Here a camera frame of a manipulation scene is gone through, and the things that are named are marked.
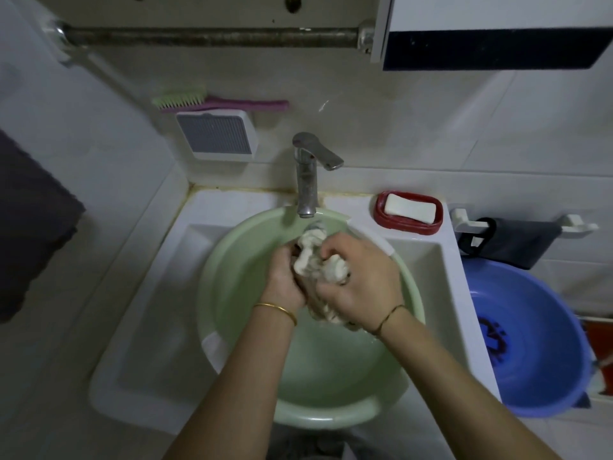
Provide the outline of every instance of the green bristles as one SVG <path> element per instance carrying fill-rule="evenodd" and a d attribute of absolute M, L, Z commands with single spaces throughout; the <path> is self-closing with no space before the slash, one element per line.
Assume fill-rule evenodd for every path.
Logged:
<path fill-rule="evenodd" d="M 204 92 L 190 92 L 182 94 L 169 94 L 151 100 L 151 103 L 160 110 L 169 108 L 183 108 L 200 105 L 207 98 Z"/>

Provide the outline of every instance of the rusty metal rod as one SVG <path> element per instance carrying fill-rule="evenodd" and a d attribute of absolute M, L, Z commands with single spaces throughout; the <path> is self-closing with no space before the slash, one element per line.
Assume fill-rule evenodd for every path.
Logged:
<path fill-rule="evenodd" d="M 71 46 L 244 46 L 282 48 L 357 48 L 360 28 L 211 29 L 57 26 Z"/>

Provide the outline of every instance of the gold bangle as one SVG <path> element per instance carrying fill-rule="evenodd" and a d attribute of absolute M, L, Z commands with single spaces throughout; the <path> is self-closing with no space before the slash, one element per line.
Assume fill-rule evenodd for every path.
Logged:
<path fill-rule="evenodd" d="M 283 307 L 280 307 L 279 305 L 274 305 L 272 303 L 256 303 L 255 305 L 253 305 L 253 308 L 259 307 L 260 305 L 263 307 L 271 307 L 273 309 L 281 310 L 283 313 L 285 313 L 288 317 L 292 319 L 292 321 L 294 322 L 294 326 L 298 325 L 298 320 L 296 319 L 296 315 L 293 314 L 291 311 L 286 310 Z"/>
<path fill-rule="evenodd" d="M 381 324 L 379 325 L 379 327 L 377 329 L 375 329 L 373 332 L 371 332 L 372 335 L 374 335 L 375 337 L 380 337 L 381 336 L 381 328 L 383 328 L 383 325 L 385 325 L 386 321 L 389 319 L 389 317 L 392 316 L 392 314 L 399 308 L 404 307 L 404 305 L 400 304 L 400 305 L 396 305 L 392 311 L 390 311 L 387 314 L 387 317 L 383 318 L 383 321 L 381 321 Z"/>

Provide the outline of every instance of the person's right hand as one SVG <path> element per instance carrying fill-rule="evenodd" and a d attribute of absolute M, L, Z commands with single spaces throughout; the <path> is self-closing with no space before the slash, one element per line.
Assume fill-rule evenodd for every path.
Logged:
<path fill-rule="evenodd" d="M 404 303 L 398 265 L 374 243 L 339 232 L 324 241 L 320 253 L 323 259 L 338 253 L 349 265 L 346 284 L 318 281 L 316 286 L 319 297 L 349 321 L 373 332 Z"/>

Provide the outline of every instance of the white cloth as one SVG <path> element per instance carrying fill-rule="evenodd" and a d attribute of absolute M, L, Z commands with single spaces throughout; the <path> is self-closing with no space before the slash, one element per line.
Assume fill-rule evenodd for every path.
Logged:
<path fill-rule="evenodd" d="M 332 255 L 322 260 L 319 247 L 328 237 L 326 226 L 320 221 L 309 224 L 298 238 L 300 255 L 294 258 L 294 271 L 307 295 L 306 306 L 314 319 L 328 321 L 335 325 L 344 325 L 351 331 L 359 326 L 350 323 L 337 313 L 328 303 L 321 300 L 315 290 L 318 280 L 333 284 L 345 284 L 349 278 L 349 267 L 341 255 Z"/>

